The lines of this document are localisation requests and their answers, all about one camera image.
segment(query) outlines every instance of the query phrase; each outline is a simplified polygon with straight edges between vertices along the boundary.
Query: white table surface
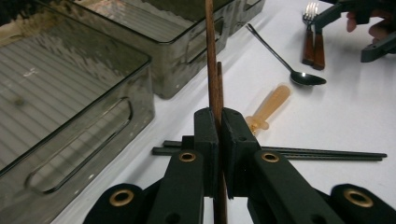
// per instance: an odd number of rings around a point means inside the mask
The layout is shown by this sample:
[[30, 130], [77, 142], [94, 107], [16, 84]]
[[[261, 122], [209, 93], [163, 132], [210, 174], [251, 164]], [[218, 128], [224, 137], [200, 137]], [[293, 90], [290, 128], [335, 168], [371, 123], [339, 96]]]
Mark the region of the white table surface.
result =
[[[224, 104], [252, 115], [267, 94], [289, 83], [292, 95], [268, 120], [270, 129], [257, 139], [262, 146], [383, 152], [372, 161], [291, 161], [316, 189], [330, 193], [335, 185], [364, 187], [396, 208], [396, 55], [360, 63], [361, 50], [371, 43], [368, 25], [346, 30], [346, 15], [324, 29], [326, 68], [301, 63], [306, 0], [267, 0], [250, 23], [295, 70], [327, 79], [323, 86], [300, 87], [288, 70], [243, 27], [218, 55], [223, 64]], [[319, 3], [319, 11], [329, 5]], [[193, 113], [208, 106], [204, 68], [171, 100], [155, 98], [150, 125], [71, 202], [53, 223], [82, 223], [96, 200], [119, 183], [146, 188], [163, 177], [169, 157], [150, 155], [163, 140], [193, 135]], [[251, 223], [246, 199], [228, 202], [229, 223]], [[213, 221], [205, 199], [205, 223]]]

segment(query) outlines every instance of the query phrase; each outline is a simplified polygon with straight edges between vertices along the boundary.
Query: spoon bowl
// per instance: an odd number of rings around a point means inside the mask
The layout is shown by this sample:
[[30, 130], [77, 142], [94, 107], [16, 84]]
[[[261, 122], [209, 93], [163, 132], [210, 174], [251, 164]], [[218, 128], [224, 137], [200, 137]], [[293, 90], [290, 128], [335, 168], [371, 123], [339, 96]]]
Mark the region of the spoon bowl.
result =
[[248, 23], [247, 28], [251, 33], [253, 33], [254, 36], [256, 36], [257, 39], [262, 42], [262, 44], [267, 47], [272, 54], [281, 62], [285, 67], [290, 71], [290, 78], [293, 82], [299, 84], [299, 85], [304, 85], [304, 86], [316, 86], [316, 85], [323, 85], [326, 83], [326, 79], [317, 77], [311, 74], [307, 73], [302, 73], [302, 72], [297, 72], [294, 71], [288, 63], [286, 63], [285, 60], [283, 60], [265, 41], [262, 39], [262, 37], [257, 33], [257, 31], [253, 28], [253, 26]]
[[296, 72], [296, 71], [290, 72], [290, 79], [294, 83], [305, 86], [316, 86], [316, 85], [323, 85], [326, 83], [326, 79], [324, 78], [310, 75], [307, 73]]

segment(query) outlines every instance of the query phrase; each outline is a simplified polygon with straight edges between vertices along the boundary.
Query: cutlery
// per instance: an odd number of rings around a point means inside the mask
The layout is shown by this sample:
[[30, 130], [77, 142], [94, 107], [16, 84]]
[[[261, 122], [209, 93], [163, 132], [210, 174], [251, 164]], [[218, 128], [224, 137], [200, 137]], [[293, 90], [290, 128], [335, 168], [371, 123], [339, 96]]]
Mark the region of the cutlery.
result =
[[305, 40], [304, 40], [304, 51], [303, 51], [303, 64], [312, 65], [314, 64], [314, 33], [312, 32], [312, 21], [315, 18], [318, 4], [309, 3], [306, 5], [305, 12], [303, 14], [303, 22], [306, 24]]
[[271, 53], [290, 71], [290, 78], [293, 82], [299, 84], [299, 85], [305, 85], [305, 86], [315, 86], [315, 85], [322, 85], [326, 83], [326, 79], [317, 77], [314, 75], [310, 75], [307, 73], [301, 73], [294, 71], [288, 63], [286, 63], [285, 60], [283, 60], [257, 33], [257, 31], [254, 29], [254, 27], [248, 23], [247, 28], [253, 35], [262, 42], [262, 44], [267, 47]]
[[286, 85], [279, 85], [253, 116], [247, 116], [247, 126], [256, 135], [258, 129], [267, 130], [267, 119], [288, 99], [290, 89]]

